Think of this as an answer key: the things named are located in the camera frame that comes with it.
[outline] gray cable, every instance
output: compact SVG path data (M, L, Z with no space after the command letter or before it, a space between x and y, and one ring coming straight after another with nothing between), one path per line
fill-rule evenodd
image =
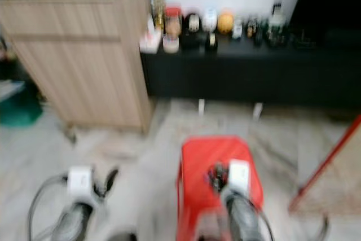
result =
M33 216L35 212L36 205L38 204L39 198L41 194L44 192L44 189L49 185L54 185L56 183L66 183L67 181L67 174L59 175L50 177L47 179L36 192L35 197L30 205L29 212L28 212L28 241L33 241L32 239L32 225L33 225Z

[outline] light wood cabinet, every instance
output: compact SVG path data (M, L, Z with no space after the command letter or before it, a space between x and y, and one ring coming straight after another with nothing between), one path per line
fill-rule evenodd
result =
M147 130L138 41L149 0L0 0L21 62L67 124Z

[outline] red stool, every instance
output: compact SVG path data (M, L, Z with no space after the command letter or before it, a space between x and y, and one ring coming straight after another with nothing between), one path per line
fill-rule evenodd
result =
M177 179L178 228L177 241L194 241L197 223L204 213L223 212L219 195L206 180L207 172L217 162L246 160L250 165L250 199L259 209L263 191L248 145L238 137L191 138L182 147Z

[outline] gray floor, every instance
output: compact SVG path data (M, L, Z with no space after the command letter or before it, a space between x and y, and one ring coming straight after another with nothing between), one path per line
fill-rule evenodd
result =
M251 106L207 102L204 116L189 100L160 101L147 135L111 130L80 130L70 144L47 111L27 129L0 127L0 240L25 240L25 219L45 178L71 165L94 164L101 177L115 165L121 176L94 216L87 240L103 241L135 229L140 241L174 240L175 176L182 143L191 135L232 134L246 139L263 185L264 210L276 240L311 240L321 217L297 218L288 204L349 122L331 121L322 111L265 107L252 121ZM55 222L67 202L54 187L42 198L34 231ZM360 240L359 217L331 218L328 240Z

